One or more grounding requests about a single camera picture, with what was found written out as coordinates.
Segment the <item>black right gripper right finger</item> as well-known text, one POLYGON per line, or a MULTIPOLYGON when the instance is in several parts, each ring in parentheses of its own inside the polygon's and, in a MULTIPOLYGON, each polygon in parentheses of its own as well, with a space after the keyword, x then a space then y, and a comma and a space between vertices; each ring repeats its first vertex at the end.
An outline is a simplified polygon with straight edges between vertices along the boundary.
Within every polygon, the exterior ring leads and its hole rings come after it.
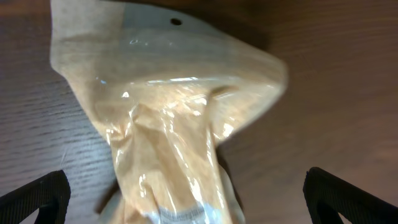
POLYGON ((319 168, 307 171, 303 194, 313 224, 397 223, 397 207, 319 168))

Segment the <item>beige powder bag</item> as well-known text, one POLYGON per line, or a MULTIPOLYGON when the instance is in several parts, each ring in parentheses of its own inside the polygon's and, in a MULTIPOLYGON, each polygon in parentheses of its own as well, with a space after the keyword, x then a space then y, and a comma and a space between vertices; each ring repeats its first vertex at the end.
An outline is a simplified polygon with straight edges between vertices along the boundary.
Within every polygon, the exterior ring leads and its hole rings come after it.
POLYGON ((216 148, 287 87, 283 61, 187 14, 52 0, 50 63, 111 148, 101 223, 244 223, 216 148))

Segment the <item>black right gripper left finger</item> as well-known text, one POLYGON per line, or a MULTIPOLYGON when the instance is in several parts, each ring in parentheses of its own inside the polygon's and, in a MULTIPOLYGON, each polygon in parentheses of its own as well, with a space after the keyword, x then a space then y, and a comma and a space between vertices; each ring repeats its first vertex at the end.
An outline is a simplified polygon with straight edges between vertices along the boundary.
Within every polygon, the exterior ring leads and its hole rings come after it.
POLYGON ((50 172, 1 197, 1 223, 19 224, 38 210, 35 224, 64 224, 70 196, 64 171, 50 172))

